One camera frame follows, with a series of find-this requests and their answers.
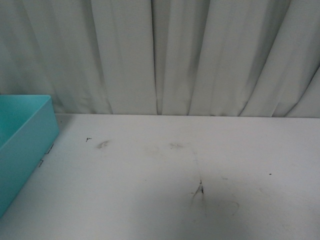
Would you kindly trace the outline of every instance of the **scuff mark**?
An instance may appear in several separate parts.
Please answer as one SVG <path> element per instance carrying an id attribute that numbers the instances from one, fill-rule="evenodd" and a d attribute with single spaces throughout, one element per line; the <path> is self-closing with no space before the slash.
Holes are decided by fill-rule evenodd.
<path id="1" fill-rule="evenodd" d="M 171 149 L 180 149 L 180 148 L 183 148 L 184 146 L 182 146 L 181 144 L 179 144 L 179 143 L 173 143 L 173 142 L 171 142 L 170 144 L 170 148 Z"/>
<path id="2" fill-rule="evenodd" d="M 234 215 L 238 212 L 238 210 L 239 210 L 239 208 L 240 208 L 240 204 L 237 203 L 236 201 L 232 201 L 231 203 L 233 203 L 233 204 L 236 205 L 236 210 L 235 210 L 234 213 L 232 214 L 232 216 L 234 216 Z"/>
<path id="3" fill-rule="evenodd" d="M 111 140 L 107 140 L 107 141 L 103 141 L 102 143 L 100 143 L 97 148 L 98 149 L 102 149 L 108 146 L 108 144 L 110 143 Z"/>

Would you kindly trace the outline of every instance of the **table surface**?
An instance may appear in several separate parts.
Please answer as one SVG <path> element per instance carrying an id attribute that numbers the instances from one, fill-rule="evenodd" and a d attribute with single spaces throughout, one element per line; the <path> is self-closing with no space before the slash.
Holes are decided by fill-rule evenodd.
<path id="1" fill-rule="evenodd" d="M 320 239 L 320 119 L 57 121 L 1 240 Z"/>

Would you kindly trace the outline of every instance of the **stain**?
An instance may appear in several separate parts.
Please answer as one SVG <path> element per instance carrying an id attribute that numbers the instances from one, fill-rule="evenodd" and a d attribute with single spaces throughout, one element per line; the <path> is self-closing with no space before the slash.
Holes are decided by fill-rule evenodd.
<path id="1" fill-rule="evenodd" d="M 50 149 L 49 149 L 49 151 L 48 152 L 46 152 L 45 154 L 49 154 L 50 153 L 50 151 L 51 151 L 51 149 L 54 147 L 54 143 L 52 144 L 52 146 L 50 147 Z"/>
<path id="2" fill-rule="evenodd" d="M 103 141 L 102 143 L 100 143 L 100 144 L 97 146 L 97 148 L 98 148 L 98 149 L 102 149 L 102 148 L 107 147 L 107 146 L 109 145 L 110 141 L 111 141 L 111 140 Z"/>
<path id="3" fill-rule="evenodd" d="M 184 147 L 183 145 L 181 145 L 179 143 L 170 143 L 169 146 L 170 146 L 170 149 L 181 149 Z"/>

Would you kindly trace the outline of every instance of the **turquoise plastic bin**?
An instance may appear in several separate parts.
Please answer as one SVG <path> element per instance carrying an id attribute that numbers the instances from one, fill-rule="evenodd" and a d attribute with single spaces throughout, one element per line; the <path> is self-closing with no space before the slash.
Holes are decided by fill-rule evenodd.
<path id="1" fill-rule="evenodd" d="M 0 217 L 58 134 L 49 95 L 0 95 Z"/>

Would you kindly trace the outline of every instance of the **white curtain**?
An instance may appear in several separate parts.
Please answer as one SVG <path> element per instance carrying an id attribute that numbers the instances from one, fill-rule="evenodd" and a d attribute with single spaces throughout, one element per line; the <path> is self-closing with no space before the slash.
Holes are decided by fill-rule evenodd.
<path id="1" fill-rule="evenodd" d="M 57 113 L 320 118 L 319 0 L 0 1 L 0 94 Z"/>

